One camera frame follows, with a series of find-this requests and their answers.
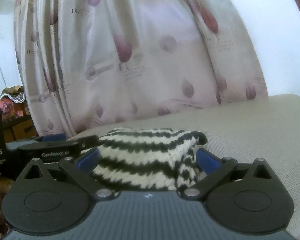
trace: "white wall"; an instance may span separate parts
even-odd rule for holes
[[[231,0],[251,36],[269,95],[300,96],[300,12],[294,0]],[[15,0],[0,3],[0,65],[7,86],[21,85],[13,38]],[[0,93],[4,83],[0,74]]]
[[[21,85],[13,36],[15,1],[0,1],[0,66],[8,87]],[[5,85],[0,73],[0,94],[4,88]]]
[[[300,11],[294,0],[231,0],[258,55],[270,96],[300,96]]]

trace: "black and white striped cloth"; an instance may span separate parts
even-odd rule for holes
[[[197,131],[116,128],[100,137],[92,177],[115,191],[183,190],[196,182],[194,146],[206,143]]]

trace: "black plastic mount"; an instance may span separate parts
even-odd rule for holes
[[[32,158],[40,158],[44,163],[58,162],[64,157],[76,158],[82,150],[98,146],[100,143],[96,135],[69,141],[65,139],[65,134],[63,136],[59,134],[18,140],[6,144],[0,111],[0,177],[16,180]]]
[[[91,204],[114,197],[72,160],[64,158],[58,165],[40,159],[28,163],[2,201],[2,213],[13,229],[37,236],[63,232],[85,218]],[[55,179],[60,173],[64,181]],[[98,195],[105,190],[108,195]]]
[[[223,160],[219,169],[190,188],[198,190],[198,195],[184,191],[181,196],[205,201],[213,219],[240,233],[285,229],[293,215],[293,200],[266,160],[257,158],[252,164]]]
[[[251,164],[232,158],[221,162],[181,197],[202,202],[216,222],[239,233],[284,230],[294,204],[269,164],[261,158]],[[96,202],[114,199],[112,191],[73,163],[77,161],[67,157],[58,164],[38,159],[26,166],[2,202],[2,213],[12,228],[27,235],[66,231],[82,221]]]

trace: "gray ribbed surface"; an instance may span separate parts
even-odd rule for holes
[[[123,192],[98,203],[90,216],[71,230],[55,236],[10,233],[6,240],[293,240],[286,232],[247,236],[216,224],[199,202],[175,192]]]

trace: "metal screw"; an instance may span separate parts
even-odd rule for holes
[[[233,158],[231,158],[231,157],[223,157],[223,158],[222,158],[223,161],[229,161],[229,160],[232,160],[232,159],[233,159]]]
[[[196,188],[187,188],[184,193],[188,197],[196,197],[197,195],[200,194],[200,191],[197,190]]]
[[[111,195],[112,195],[112,191],[107,188],[99,189],[97,191],[98,197],[110,197]]]

